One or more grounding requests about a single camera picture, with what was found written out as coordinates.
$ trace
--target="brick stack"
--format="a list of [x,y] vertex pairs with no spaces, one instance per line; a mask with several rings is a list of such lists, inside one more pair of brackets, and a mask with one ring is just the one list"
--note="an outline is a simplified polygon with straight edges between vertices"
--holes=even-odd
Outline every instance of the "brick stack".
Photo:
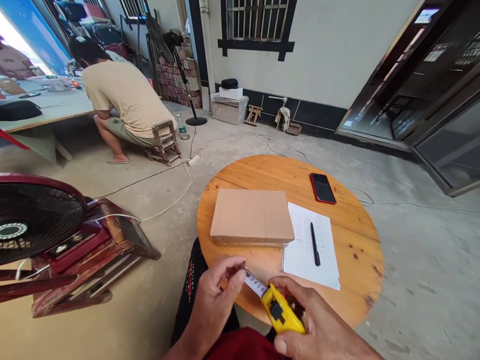
[[[184,50],[190,57],[187,57],[182,61],[185,76],[188,81],[188,87],[190,89],[191,101],[196,109],[202,107],[202,92],[199,85],[199,76],[197,67],[192,56],[192,48],[190,39],[186,38],[186,42],[181,43],[181,47],[177,47],[177,51]],[[190,106],[189,95],[185,88],[180,70],[175,65],[169,64],[163,57],[160,58],[160,64],[158,65],[158,76],[160,78],[161,90],[165,100],[173,101],[175,103]]]

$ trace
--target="white wall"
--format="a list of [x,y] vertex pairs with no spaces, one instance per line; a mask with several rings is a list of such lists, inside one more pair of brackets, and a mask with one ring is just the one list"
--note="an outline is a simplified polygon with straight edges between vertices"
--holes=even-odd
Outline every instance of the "white wall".
[[[125,16],[120,0],[103,0],[115,24],[120,26],[120,15]],[[180,31],[180,21],[177,13],[177,4],[175,0],[148,0],[150,11],[154,13],[154,9],[158,12],[158,20],[160,26],[164,31],[177,28]],[[132,24],[133,30],[123,23],[123,35],[126,42],[135,50],[137,49],[137,31],[138,25]],[[148,58],[149,50],[147,48],[147,41],[145,34],[147,33],[147,26],[140,25],[140,53]]]
[[299,0],[284,62],[266,51],[223,57],[220,1],[209,0],[216,83],[348,109],[419,0]]

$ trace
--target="man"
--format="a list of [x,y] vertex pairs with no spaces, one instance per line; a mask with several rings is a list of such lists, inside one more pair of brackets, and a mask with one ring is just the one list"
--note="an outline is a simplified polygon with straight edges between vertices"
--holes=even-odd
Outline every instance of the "man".
[[[73,58],[84,69],[81,79],[95,110],[93,120],[101,137],[113,151],[113,159],[107,164],[130,162],[119,139],[143,147],[156,146],[152,126],[174,120],[174,117],[140,70],[129,63],[112,61],[105,50],[89,38],[79,36],[72,39],[69,48]],[[120,117],[112,116],[112,109]],[[169,132],[169,128],[165,128],[160,135]]]
[[23,52],[2,43],[3,40],[3,36],[0,36],[0,74],[17,80],[34,77],[30,59]]
[[[382,359],[314,289],[288,276],[268,282],[305,308],[308,333],[276,335],[271,331],[263,337],[251,328],[240,328],[233,305],[244,286],[244,265],[242,257],[225,256],[208,269],[199,240],[195,240],[175,319],[173,346],[163,360]],[[225,279],[228,283],[222,290]],[[272,333],[273,343],[268,339]]]

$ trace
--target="blue wall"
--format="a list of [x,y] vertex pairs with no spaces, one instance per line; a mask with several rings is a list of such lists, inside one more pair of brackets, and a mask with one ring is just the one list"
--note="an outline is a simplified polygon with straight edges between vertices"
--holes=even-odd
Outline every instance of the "blue wall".
[[32,1],[2,1],[0,8],[45,65],[57,74],[64,75],[64,67],[70,56]]

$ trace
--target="table top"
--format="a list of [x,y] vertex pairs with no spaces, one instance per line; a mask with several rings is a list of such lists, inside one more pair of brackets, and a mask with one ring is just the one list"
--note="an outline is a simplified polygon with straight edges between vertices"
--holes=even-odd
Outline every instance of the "table top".
[[[18,121],[0,121],[0,129],[5,133],[14,133],[20,130],[34,128],[40,125],[54,123],[93,113],[94,109],[85,89],[60,92],[44,91],[38,84],[28,81],[18,81],[20,86],[29,93],[40,93],[29,100],[41,108],[42,115]],[[9,95],[7,99],[17,99],[20,95]]]
[[[315,200],[310,173],[325,174],[337,204]],[[198,237],[210,266],[223,254],[246,258],[248,269],[264,284],[282,272],[282,248],[217,246],[210,237],[219,189],[281,190],[287,200],[330,218],[341,291],[291,276],[314,288],[352,328],[365,319],[380,296],[384,261],[379,234],[358,199],[340,182],[305,162],[277,155],[235,161],[214,176],[203,191],[197,214]],[[236,303],[270,324],[260,298],[244,285]]]

